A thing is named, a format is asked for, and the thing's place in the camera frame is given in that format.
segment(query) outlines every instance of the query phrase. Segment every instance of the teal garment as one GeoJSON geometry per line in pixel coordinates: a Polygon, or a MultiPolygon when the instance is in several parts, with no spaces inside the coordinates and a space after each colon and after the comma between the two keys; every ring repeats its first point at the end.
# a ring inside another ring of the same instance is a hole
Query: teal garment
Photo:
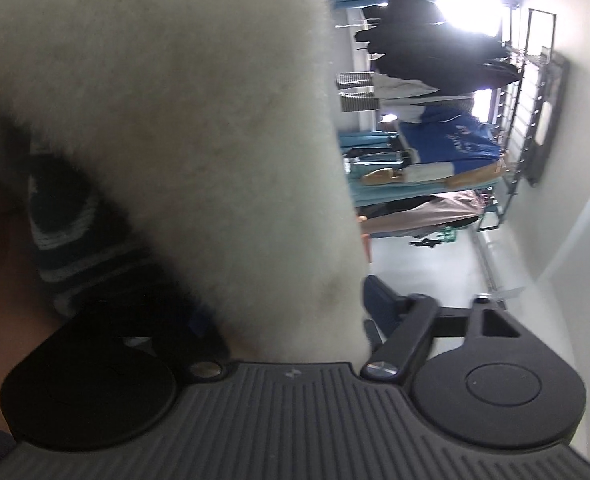
{"type": "MultiPolygon", "coordinates": [[[[339,144],[342,152],[346,152],[349,148],[355,146],[372,146],[383,147],[386,146],[387,138],[393,134],[386,135],[383,132],[364,132],[363,135],[340,135],[339,144]]],[[[365,205],[379,204],[382,202],[390,202],[392,200],[401,200],[403,198],[412,198],[414,196],[432,195],[435,193],[448,193],[451,191],[465,191],[470,189],[470,186],[462,186],[457,188],[449,188],[440,184],[439,182],[425,182],[412,184],[382,184],[380,186],[364,186],[360,182],[360,178],[371,171],[379,168],[394,168],[395,165],[400,166],[400,163],[393,161],[377,162],[367,166],[353,167],[354,171],[347,174],[348,186],[350,187],[350,194],[355,207],[365,205]]],[[[498,178],[489,180],[478,184],[476,188],[483,189],[494,186],[498,182],[498,178]]]]}

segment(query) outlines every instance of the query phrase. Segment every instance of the plush object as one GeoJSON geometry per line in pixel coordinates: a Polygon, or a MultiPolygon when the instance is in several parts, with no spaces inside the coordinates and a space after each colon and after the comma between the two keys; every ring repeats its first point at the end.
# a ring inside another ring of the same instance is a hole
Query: plush object
{"type": "Polygon", "coordinates": [[[0,110],[81,168],[238,358],[367,358],[326,0],[0,0],[0,110]]]}

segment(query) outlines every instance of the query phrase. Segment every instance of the black ribbed plate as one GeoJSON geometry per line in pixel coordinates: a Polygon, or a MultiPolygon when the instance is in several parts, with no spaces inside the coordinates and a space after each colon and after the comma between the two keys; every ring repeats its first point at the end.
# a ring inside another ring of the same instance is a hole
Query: black ribbed plate
{"type": "Polygon", "coordinates": [[[149,433],[111,449],[20,444],[0,480],[590,480],[561,444],[501,453],[458,444],[418,418],[396,386],[347,364],[241,364],[184,390],[149,433]]]}

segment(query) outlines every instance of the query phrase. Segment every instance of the ribbed surface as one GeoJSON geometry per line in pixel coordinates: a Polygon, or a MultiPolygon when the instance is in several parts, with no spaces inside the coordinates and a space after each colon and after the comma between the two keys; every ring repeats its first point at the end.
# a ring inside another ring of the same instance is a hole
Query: ribbed surface
{"type": "Polygon", "coordinates": [[[527,454],[458,446],[419,420],[394,386],[348,365],[241,365],[182,393],[124,446],[65,454],[22,444],[0,480],[590,480],[565,446],[527,454]]]}

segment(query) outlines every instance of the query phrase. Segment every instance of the pink garment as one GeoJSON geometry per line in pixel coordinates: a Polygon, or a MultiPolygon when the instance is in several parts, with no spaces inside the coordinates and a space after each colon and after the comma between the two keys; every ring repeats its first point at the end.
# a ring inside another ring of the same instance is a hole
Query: pink garment
{"type": "Polygon", "coordinates": [[[484,212],[484,206],[474,191],[439,193],[435,196],[438,197],[437,200],[421,204],[410,211],[399,211],[364,220],[360,224],[361,232],[387,233],[441,225],[479,216],[484,212]]]}

